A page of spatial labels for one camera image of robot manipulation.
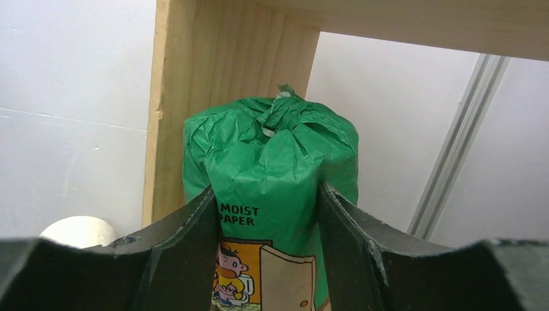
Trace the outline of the green paper roll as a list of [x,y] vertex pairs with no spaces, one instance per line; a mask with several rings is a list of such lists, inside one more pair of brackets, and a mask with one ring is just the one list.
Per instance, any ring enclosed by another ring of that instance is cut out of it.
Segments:
[[210,188],[218,206],[212,309],[330,310],[317,191],[357,202],[354,125],[282,85],[187,118],[183,142],[185,198]]

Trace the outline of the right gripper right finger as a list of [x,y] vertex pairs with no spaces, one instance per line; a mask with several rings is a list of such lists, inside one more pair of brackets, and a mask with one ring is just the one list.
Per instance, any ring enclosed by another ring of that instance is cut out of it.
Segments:
[[448,248],[401,232],[322,184],[317,211],[333,310],[547,310],[548,242]]

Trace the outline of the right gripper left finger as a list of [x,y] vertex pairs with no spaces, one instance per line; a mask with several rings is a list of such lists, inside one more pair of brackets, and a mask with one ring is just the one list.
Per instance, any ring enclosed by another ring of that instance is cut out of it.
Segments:
[[219,244],[211,188],[107,246],[1,241],[2,310],[209,310]]

